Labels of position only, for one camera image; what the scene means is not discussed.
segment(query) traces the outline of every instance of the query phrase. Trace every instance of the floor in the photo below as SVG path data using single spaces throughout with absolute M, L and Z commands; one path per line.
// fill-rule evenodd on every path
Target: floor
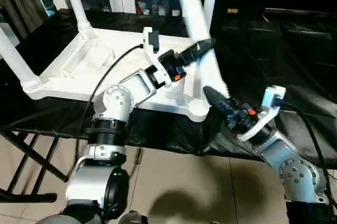
M 52 138 L 40 136 L 35 150 L 46 156 L 51 142 Z M 52 163 L 65 174 L 71 167 L 74 147 L 74 140 L 62 139 L 52 159 Z M 134 164 L 137 152 L 137 148 L 128 147 L 124 164 L 124 169 L 131 174 L 127 211 L 137 210 L 147 215 L 149 223 L 288 222 L 283 188 L 265 163 L 143 149 L 137 166 Z M 6 189 L 9 185 L 21 157 L 18 149 L 0 139 L 1 188 Z M 38 173 L 39 165 L 29 160 L 15 192 L 29 193 Z M 337 194 L 337 185 L 332 182 Z M 65 189 L 65 183 L 47 172 L 40 192 L 56 192 L 58 200 L 55 203 L 2 203 L 0 223 L 33 224 L 60 212 L 65 206 Z

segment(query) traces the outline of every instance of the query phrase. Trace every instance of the black tablecloth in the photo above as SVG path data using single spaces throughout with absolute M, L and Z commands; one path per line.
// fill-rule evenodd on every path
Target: black tablecloth
M 149 17 L 88 12 L 95 28 L 142 32 L 152 26 L 162 35 L 187 36 L 180 17 Z M 60 11 L 17 46 L 37 75 L 77 34 L 70 11 Z M 286 100 L 302 109 L 318 137 L 330 168 L 337 168 L 337 25 L 271 21 L 221 20 L 213 24 L 219 67 L 231 95 L 259 107 L 267 85 L 287 88 Z M 47 97 L 31 100 L 4 60 L 0 60 L 0 129 L 73 138 L 78 132 L 82 101 Z M 90 125 L 92 108 L 85 119 Z M 317 153 L 301 118 L 283 110 L 276 125 L 309 160 Z M 128 126 L 128 145 L 194 155 L 259 159 L 235 139 L 213 109 L 202 123 L 187 117 L 135 109 Z

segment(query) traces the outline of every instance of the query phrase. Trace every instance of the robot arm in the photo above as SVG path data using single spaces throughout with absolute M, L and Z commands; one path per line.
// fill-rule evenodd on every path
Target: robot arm
M 144 49 L 156 50 L 155 35 L 146 30 Z M 126 161 L 125 127 L 133 108 L 156 94 L 156 90 L 186 75 L 185 66 L 213 48 L 202 40 L 180 54 L 173 50 L 157 57 L 146 70 L 139 69 L 94 100 L 95 115 L 87 129 L 88 145 L 76 163 L 66 190 L 67 207 L 39 224 L 98 224 L 117 219 L 126 209 L 129 176 L 121 168 Z
M 285 189 L 290 223 L 335 223 L 324 194 L 326 178 L 323 170 L 303 158 L 285 135 L 268 125 L 280 110 L 275 101 L 283 99 L 285 88 L 268 87 L 259 114 L 249 104 L 232 97 L 225 98 L 211 87 L 204 87 L 204 92 L 210 104 L 224 115 L 237 138 L 248 142 L 253 152 L 278 175 Z

